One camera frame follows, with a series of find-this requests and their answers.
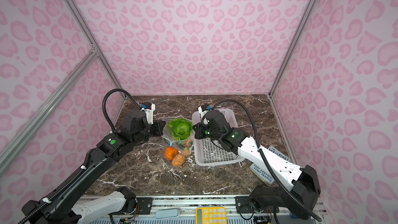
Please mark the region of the green lettuce toy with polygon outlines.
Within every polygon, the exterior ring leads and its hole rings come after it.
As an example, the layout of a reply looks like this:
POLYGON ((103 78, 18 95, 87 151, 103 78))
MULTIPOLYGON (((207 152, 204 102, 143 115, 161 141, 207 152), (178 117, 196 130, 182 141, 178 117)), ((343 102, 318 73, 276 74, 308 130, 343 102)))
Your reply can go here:
POLYGON ((175 141, 188 139, 193 130, 192 123, 184 118, 175 118, 166 126, 175 141))

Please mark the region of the clear zip top bag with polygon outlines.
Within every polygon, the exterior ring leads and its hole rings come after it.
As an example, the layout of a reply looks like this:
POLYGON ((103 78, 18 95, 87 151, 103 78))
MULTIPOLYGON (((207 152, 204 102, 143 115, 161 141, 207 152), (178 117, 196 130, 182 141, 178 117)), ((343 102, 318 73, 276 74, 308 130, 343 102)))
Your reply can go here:
MULTIPOLYGON (((183 118, 183 117, 182 117, 182 116, 179 116, 179 117, 163 117, 163 118, 161 118, 161 120, 164 120, 164 121, 166 122, 166 125, 167 125, 169 122, 171 122, 171 121, 172 121, 173 119, 175 119, 175 118, 183 118)), ((190 121, 190 122, 192 123, 192 126, 194 125, 194 123, 193 123, 192 120, 189 120, 189 119, 186 119, 186 120, 190 121)), ((167 126, 165 126, 164 129, 163 129, 163 135, 162 135, 162 141, 163 141, 163 156, 164 156, 164 151, 165 151, 165 149, 166 149, 168 146, 170 146, 170 143, 173 144, 172 147, 174 147, 174 148, 176 148, 176 149, 178 150, 178 154, 181 154, 180 152, 181 152, 182 150, 185 150, 185 149, 189 149, 189 150, 191 151, 191 154, 192 154, 194 143, 193 143, 192 147, 190 147, 190 148, 187 148, 187 147, 185 146, 186 141, 189 140, 189 139, 193 140, 193 142, 194 142, 194 130, 191 131, 191 136, 190 136, 188 139, 183 140, 183 141, 175 141, 175 140, 173 139, 173 137, 171 136, 171 134, 169 133, 169 131, 168 131, 168 129, 167 129, 167 126)), ((172 167, 172 164, 171 164, 172 161, 168 161, 168 160, 165 158, 165 156, 164 156, 164 159, 165 159, 167 165, 172 167)))

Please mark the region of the orange pumpkin toy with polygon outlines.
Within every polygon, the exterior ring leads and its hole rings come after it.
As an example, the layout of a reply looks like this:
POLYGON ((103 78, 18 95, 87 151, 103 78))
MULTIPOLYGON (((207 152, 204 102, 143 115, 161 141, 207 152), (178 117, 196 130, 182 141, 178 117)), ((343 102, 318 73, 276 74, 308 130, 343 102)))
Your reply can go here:
POLYGON ((164 151, 164 156, 168 161, 172 161, 178 154, 178 150, 172 146, 168 146, 164 151))

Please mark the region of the brown potato toy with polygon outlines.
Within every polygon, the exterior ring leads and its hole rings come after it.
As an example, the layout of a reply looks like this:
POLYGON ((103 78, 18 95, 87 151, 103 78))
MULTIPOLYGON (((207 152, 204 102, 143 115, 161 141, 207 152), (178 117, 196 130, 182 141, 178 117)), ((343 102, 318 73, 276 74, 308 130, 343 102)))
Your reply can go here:
POLYGON ((181 167, 185 162, 186 157, 182 154, 177 154, 172 160, 173 167, 181 167))

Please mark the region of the yellow-orange squash toy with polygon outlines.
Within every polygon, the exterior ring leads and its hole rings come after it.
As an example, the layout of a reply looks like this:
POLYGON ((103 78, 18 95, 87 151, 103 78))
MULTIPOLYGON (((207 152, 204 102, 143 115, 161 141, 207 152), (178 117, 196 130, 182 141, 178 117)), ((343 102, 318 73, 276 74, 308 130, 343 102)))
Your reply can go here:
POLYGON ((191 155, 191 151, 189 149, 182 150, 180 153, 186 157, 191 155))

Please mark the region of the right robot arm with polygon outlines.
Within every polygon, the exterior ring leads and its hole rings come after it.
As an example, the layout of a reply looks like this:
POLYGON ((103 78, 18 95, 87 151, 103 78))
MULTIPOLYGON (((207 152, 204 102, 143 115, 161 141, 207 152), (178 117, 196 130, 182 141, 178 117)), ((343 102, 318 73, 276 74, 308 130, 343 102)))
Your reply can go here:
POLYGON ((193 121, 196 140, 215 141, 222 150, 268 170, 277 186, 259 185, 251 192, 248 201, 254 212, 284 207, 300 219, 321 221, 314 211, 321 189, 313 167, 301 167, 266 149, 247 132, 231 127, 220 110, 199 110, 193 121))

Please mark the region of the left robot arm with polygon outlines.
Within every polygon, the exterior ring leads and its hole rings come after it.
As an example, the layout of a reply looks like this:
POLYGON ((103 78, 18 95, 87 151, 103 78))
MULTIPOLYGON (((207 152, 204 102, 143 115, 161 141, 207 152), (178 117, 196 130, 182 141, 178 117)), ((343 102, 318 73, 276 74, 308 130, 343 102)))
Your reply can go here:
POLYGON ((110 134, 90 149, 82 165, 51 193, 39 201, 30 200, 26 203, 22 208, 25 217, 20 223, 78 223, 83 216, 73 211, 73 207, 80 197, 135 146, 148 142, 152 137, 162 136, 166 125, 163 120, 153 120, 152 115, 144 110, 129 112, 118 128, 107 114, 104 116, 111 127, 110 134))

